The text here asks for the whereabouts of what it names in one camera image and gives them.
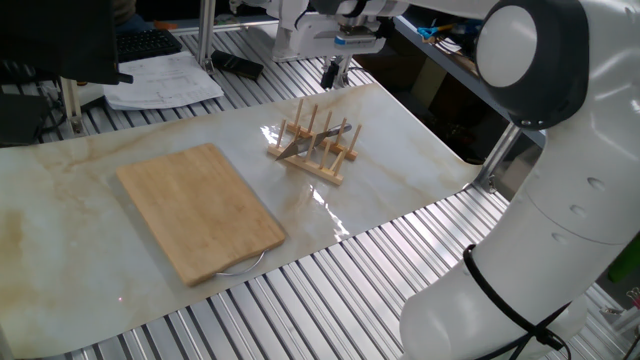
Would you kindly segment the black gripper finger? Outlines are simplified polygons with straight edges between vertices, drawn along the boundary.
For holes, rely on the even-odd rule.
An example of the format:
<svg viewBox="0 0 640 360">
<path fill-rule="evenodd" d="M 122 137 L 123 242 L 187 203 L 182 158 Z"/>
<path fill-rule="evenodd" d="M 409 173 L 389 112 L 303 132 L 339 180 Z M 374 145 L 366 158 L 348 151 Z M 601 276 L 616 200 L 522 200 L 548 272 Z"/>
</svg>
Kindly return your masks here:
<svg viewBox="0 0 640 360">
<path fill-rule="evenodd" d="M 339 64 L 331 61 L 324 71 L 321 78 L 321 87 L 323 89 L 331 89 L 334 86 L 335 79 L 339 72 Z"/>
</svg>

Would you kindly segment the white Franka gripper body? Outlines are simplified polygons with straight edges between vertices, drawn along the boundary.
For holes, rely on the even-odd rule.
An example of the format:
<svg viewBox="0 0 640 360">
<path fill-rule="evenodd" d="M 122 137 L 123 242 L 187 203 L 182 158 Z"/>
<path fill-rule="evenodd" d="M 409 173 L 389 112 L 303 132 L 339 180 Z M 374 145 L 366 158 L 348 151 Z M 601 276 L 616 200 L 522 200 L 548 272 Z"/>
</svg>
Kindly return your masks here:
<svg viewBox="0 0 640 360">
<path fill-rule="evenodd" d="M 379 52 L 385 38 L 381 23 L 366 16 L 306 14 L 292 29 L 278 27 L 272 59 L 286 62 L 315 57 L 349 57 Z"/>
</svg>

